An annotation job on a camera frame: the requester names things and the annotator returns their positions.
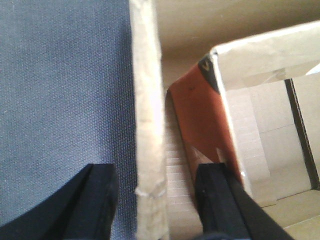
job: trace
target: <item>beige cardboard wall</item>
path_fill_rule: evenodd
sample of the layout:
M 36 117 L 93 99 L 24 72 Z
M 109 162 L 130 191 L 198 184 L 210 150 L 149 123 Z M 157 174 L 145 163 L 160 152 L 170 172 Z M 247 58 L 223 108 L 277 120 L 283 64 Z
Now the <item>beige cardboard wall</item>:
M 310 190 L 285 82 L 261 84 L 249 91 L 276 198 Z
M 320 19 L 318 0 L 156 0 L 156 7 L 165 86 L 217 44 Z
M 293 79 L 303 123 L 318 174 L 320 173 L 320 74 Z

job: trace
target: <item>blue textile surface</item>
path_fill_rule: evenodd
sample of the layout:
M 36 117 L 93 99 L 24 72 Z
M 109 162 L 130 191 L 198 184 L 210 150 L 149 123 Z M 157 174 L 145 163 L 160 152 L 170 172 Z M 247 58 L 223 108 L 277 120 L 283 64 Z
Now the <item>blue textile surface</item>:
M 111 239 L 134 239 L 137 185 L 126 0 L 0 2 L 0 225 L 87 163 L 114 163 Z

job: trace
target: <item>cardboard box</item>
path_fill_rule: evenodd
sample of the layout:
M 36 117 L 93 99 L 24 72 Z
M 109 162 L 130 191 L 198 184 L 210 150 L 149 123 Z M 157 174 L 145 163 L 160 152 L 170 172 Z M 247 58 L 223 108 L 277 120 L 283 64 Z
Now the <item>cardboard box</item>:
M 262 207 L 319 189 L 319 40 L 315 21 L 220 44 L 171 85 L 191 162 L 226 161 Z

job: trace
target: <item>blue fabric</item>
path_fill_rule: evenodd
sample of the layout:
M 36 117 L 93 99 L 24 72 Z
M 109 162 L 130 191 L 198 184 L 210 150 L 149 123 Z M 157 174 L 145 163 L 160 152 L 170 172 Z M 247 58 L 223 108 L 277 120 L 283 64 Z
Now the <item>blue fabric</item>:
M 0 225 L 87 163 L 114 163 L 111 239 L 134 239 L 137 184 L 126 0 L 0 2 Z

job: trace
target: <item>torn cardboard edge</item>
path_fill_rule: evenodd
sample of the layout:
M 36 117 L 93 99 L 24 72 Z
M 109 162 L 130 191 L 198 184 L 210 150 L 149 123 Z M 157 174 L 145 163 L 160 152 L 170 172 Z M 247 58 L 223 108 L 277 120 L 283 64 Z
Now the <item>torn cardboard edge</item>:
M 168 240 L 161 50 L 153 0 L 130 0 L 138 240 Z

